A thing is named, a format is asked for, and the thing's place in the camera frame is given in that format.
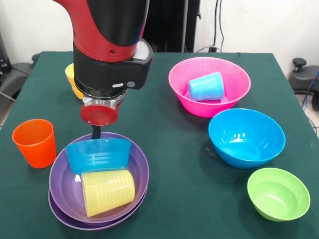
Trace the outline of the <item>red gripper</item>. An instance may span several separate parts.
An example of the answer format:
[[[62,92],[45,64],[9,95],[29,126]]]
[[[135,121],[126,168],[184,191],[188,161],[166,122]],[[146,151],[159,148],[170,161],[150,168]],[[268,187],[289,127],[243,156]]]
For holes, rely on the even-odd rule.
[[[92,139],[100,139],[101,126],[114,124],[118,118],[118,106],[114,109],[106,105],[82,106],[80,110],[82,121],[92,125]]]

